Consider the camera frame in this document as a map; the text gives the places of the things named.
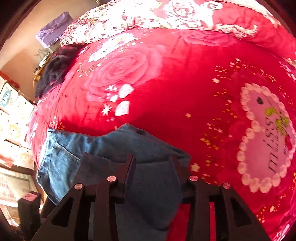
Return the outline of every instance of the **screw head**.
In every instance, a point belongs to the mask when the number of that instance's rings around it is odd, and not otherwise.
[[[190,176],[189,180],[196,182],[198,180],[198,177],[197,176]]]
[[[81,183],[78,183],[78,184],[76,184],[75,186],[74,186],[74,188],[76,189],[76,190],[79,190],[79,189],[81,189],[83,187],[83,185],[81,184]]]
[[[110,177],[107,178],[107,180],[109,182],[114,182],[116,180],[116,177],[115,176],[110,176]]]
[[[229,183],[223,183],[222,187],[225,188],[225,189],[230,189],[231,185]]]

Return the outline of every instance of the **rose pattern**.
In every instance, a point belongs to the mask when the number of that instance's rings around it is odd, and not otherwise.
[[[214,10],[222,9],[222,7],[221,3],[214,1],[198,5],[194,0],[171,0],[163,7],[163,10],[168,15],[167,21],[172,25],[172,28],[189,27],[211,30],[214,27]]]
[[[84,87],[88,101],[106,101],[110,91],[129,84],[133,88],[160,75],[165,47],[163,45],[131,45],[124,52],[115,51],[89,76]]]
[[[229,47],[230,45],[237,43],[237,39],[235,37],[229,34],[214,31],[181,29],[177,32],[173,32],[173,34],[180,37],[187,43],[201,44],[211,47]]]
[[[146,0],[112,0],[87,11],[68,26],[60,39],[61,46],[73,43],[92,43],[106,39],[135,26],[170,28],[170,25],[152,12],[161,3]]]

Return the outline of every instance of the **red blanket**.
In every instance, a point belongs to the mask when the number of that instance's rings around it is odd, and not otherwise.
[[[295,70],[224,33],[134,28],[81,51],[37,105],[28,139],[38,161],[50,126],[100,136],[124,123],[185,150],[191,172],[230,183],[273,240],[295,214]],[[184,240],[181,206],[168,240]]]

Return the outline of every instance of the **pink rose print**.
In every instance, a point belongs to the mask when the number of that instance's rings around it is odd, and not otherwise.
[[[112,97],[111,92],[117,95],[124,84],[135,88],[158,77],[164,51],[163,45],[137,44],[107,58],[84,85],[88,90],[87,100],[103,102]]]
[[[180,29],[173,34],[187,43],[207,46],[229,47],[237,42],[237,38],[230,34],[215,31]]]
[[[194,1],[170,1],[164,8],[169,16],[179,17],[184,21],[193,21],[198,14],[198,7]]]

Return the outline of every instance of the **black plastic mount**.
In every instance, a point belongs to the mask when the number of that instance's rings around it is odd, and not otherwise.
[[[210,240],[210,202],[215,206],[216,241],[270,241],[252,211],[228,183],[207,184],[190,176],[188,168],[180,166],[176,157],[172,156],[170,162],[179,177],[182,203],[191,207],[186,241]],[[124,204],[135,164],[135,157],[130,155],[114,176],[97,185],[76,184],[49,214],[32,241],[118,241],[114,204]]]

